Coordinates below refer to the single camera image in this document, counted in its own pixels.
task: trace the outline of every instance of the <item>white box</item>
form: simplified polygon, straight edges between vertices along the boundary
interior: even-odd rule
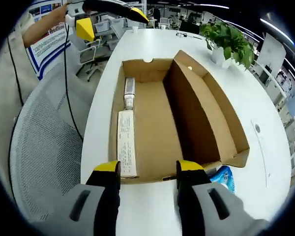
[[[132,110],[118,112],[117,135],[117,157],[118,161],[120,161],[120,177],[136,177],[137,168]]]
[[[110,29],[109,21],[103,21],[100,23],[96,23],[94,26],[96,27],[96,31],[98,33],[108,31]]]

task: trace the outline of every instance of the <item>cardboard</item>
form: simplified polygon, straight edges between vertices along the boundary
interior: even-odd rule
[[[126,183],[171,179],[176,161],[206,170],[244,167],[249,144],[227,96],[208,71],[183,51],[174,59],[124,61],[120,67],[110,130],[110,160],[117,159],[118,112],[126,77],[136,80],[134,133],[137,175]]]

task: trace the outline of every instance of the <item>hand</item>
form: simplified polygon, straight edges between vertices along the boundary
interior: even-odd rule
[[[65,22],[65,14],[67,12],[67,6],[69,3],[65,3],[64,5],[53,10],[53,14],[55,15],[57,22]]]

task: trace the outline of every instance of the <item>white package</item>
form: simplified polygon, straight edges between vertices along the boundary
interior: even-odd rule
[[[118,112],[117,157],[121,178],[137,176],[133,110]]]

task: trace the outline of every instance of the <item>box flap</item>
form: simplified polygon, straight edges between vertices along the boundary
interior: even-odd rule
[[[192,71],[195,72],[198,76],[203,77],[207,74],[207,70],[197,63],[196,60],[194,60],[192,57],[190,57],[187,53],[185,53],[182,50],[179,50],[179,52],[174,57],[174,61],[179,62],[180,64],[189,67],[192,67]]]
[[[188,69],[180,62],[176,63],[187,78],[190,86],[193,88],[193,91],[198,98],[198,102],[200,102],[202,109],[206,113],[207,119],[214,133],[221,161],[223,162],[225,160],[233,158],[237,154],[237,150],[230,129],[228,127],[228,123],[221,111],[219,104],[215,100],[215,97],[213,96],[203,79],[199,77],[193,71],[193,69]]]
[[[237,154],[234,158],[223,161],[223,165],[235,166],[235,167],[245,167],[249,155],[249,149],[242,151]]]
[[[203,77],[204,82],[209,87],[211,93],[214,95],[217,103],[219,104],[224,117],[227,120],[229,129],[231,131],[237,152],[240,153],[249,149],[249,144],[242,128],[240,120],[231,105],[231,102],[227,98],[226,94],[223,92],[217,81],[213,78],[210,73],[207,73]]]
[[[185,160],[204,164],[219,161],[213,131],[201,104],[180,67],[174,62],[164,79]]]

